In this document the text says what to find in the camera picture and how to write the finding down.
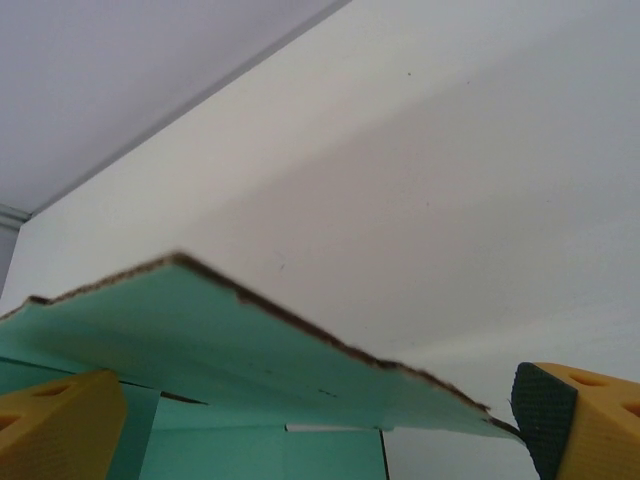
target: brown cardboard edge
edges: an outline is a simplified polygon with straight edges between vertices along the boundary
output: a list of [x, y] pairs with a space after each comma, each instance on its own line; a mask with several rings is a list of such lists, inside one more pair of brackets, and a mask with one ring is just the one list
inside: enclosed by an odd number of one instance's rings
[[[472, 408], [475, 408], [481, 411], [482, 413], [488, 414], [489, 412], [488, 406], [474, 401], [473, 399], [471, 399], [469, 396], [467, 396], [465, 393], [463, 393], [461, 390], [459, 390], [457, 387], [455, 387], [451, 383], [444, 382], [425, 370], [418, 370], [393, 360], [379, 359], [357, 347], [349, 346], [344, 342], [342, 342], [341, 340], [339, 340], [338, 338], [336, 338], [335, 336], [326, 332], [325, 330], [322, 330], [321, 328], [317, 327], [316, 325], [313, 325], [307, 320], [304, 320], [298, 315], [276, 305], [275, 303], [249, 290], [248, 288], [243, 287], [242, 285], [239, 285], [235, 281], [213, 270], [212, 268], [204, 265], [203, 263], [196, 260], [195, 258], [181, 252], [170, 253], [168, 255], [152, 260], [150, 262], [140, 264], [131, 269], [128, 269], [113, 275], [109, 275], [101, 280], [98, 280], [97, 282], [82, 285], [74, 290], [71, 290], [67, 293], [63, 293], [62, 295], [52, 299], [47, 299], [47, 298], [42, 298], [37, 296], [30, 296], [22, 303], [22, 305], [0, 316], [0, 322], [8, 319], [9, 317], [17, 313], [19, 310], [21, 310], [28, 304], [38, 304], [42, 306], [53, 305], [56, 303], [69, 300], [78, 295], [93, 292], [100, 288], [125, 281], [129, 278], [132, 278], [147, 272], [151, 272], [153, 270], [156, 270], [166, 265], [177, 265], [177, 266], [184, 267], [185, 269], [191, 271], [192, 273], [196, 275], [200, 275], [201, 277], [205, 278], [206, 280], [212, 283], [215, 283], [218, 286], [233, 290], [236, 294], [236, 298], [238, 299], [238, 302], [243, 304], [252, 304], [262, 309], [272, 317], [275, 317], [278, 320], [285, 322], [288, 325], [291, 325], [292, 327], [306, 333], [307, 335], [317, 338], [323, 343], [331, 346], [336, 350], [339, 350], [340, 352], [350, 356], [351, 358], [354, 358], [355, 360], [363, 362], [373, 368], [378, 368], [380, 370], [391, 370], [391, 371], [395, 370], [402, 374], [417, 378], [421, 381], [428, 383], [433, 387], [439, 388], [441, 390], [444, 390], [452, 394], [453, 396], [458, 398], [462, 403]], [[515, 427], [512, 427], [511, 425], [509, 425], [508, 423], [502, 422], [501, 420], [495, 419], [493, 417], [490, 417], [486, 421], [487, 423], [490, 423], [502, 430], [505, 430], [519, 437], [518, 430]]]

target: green cardboard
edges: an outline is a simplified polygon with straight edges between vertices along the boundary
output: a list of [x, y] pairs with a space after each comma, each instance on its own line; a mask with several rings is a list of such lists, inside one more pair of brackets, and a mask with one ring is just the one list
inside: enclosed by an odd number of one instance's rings
[[[69, 375], [68, 372], [0, 359], [0, 395]], [[127, 399], [127, 418], [120, 433], [107, 480], [137, 480], [140, 477], [160, 398], [160, 392], [148, 388], [122, 385], [122, 389]]]
[[155, 430], [140, 480], [386, 480], [378, 431]]
[[183, 397], [160, 402], [163, 429], [294, 423], [517, 437], [455, 387], [349, 347], [181, 254], [29, 299], [0, 322], [0, 355], [109, 368]]
[[288, 432], [287, 480], [386, 480], [382, 436], [377, 431]]

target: gray molding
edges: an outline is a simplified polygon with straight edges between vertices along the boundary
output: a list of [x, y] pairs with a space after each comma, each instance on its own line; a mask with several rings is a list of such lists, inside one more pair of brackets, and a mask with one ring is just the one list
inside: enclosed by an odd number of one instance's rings
[[17, 232], [30, 218], [30, 213], [0, 203], [0, 228]]

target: black rubber pad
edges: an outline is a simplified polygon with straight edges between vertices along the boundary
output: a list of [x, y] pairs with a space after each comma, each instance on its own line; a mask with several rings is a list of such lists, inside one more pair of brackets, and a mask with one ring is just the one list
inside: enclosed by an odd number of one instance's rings
[[533, 363], [521, 363], [511, 409], [540, 480], [555, 480], [569, 439], [578, 391]]

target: white ceiling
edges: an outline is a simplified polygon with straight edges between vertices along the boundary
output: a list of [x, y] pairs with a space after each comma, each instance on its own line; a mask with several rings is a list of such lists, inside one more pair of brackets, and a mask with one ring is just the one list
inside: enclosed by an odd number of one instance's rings
[[345, 3], [5, 0], [0, 203], [42, 208]]

